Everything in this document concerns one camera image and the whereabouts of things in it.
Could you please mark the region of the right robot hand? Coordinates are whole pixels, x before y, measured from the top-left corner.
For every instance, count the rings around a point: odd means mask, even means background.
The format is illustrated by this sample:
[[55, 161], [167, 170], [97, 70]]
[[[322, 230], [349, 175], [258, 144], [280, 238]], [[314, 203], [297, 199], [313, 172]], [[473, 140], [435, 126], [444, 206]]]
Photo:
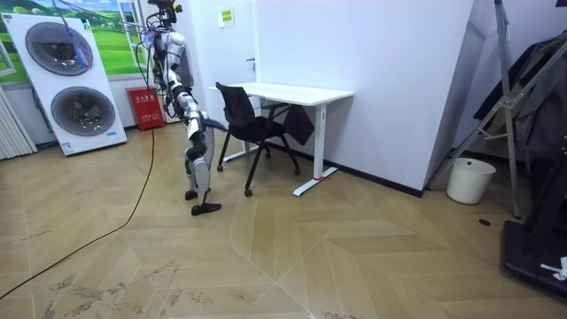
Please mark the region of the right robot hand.
[[201, 120], [201, 122], [202, 122], [205, 129], [209, 129], [209, 128], [210, 129], [217, 129], [217, 130], [220, 130], [222, 132], [228, 131], [228, 129], [223, 124], [221, 124], [220, 122], [218, 122], [216, 120], [212, 120], [210, 118], [203, 118]]

